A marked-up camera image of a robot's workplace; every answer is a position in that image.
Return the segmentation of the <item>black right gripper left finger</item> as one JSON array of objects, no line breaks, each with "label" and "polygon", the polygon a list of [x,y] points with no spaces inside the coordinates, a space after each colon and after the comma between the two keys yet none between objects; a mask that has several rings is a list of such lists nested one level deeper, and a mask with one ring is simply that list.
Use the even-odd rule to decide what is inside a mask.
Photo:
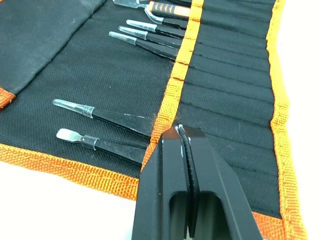
[{"label": "black right gripper left finger", "polygon": [[139,177],[133,240],[183,240],[187,235],[188,174],[182,138],[160,136]]}]

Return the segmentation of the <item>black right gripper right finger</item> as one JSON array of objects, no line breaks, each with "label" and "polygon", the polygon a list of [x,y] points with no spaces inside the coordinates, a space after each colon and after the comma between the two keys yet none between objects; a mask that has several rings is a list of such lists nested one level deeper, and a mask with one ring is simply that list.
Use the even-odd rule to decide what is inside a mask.
[{"label": "black right gripper right finger", "polygon": [[191,193],[193,240],[260,240],[262,235],[236,173],[198,129],[179,125]]}]

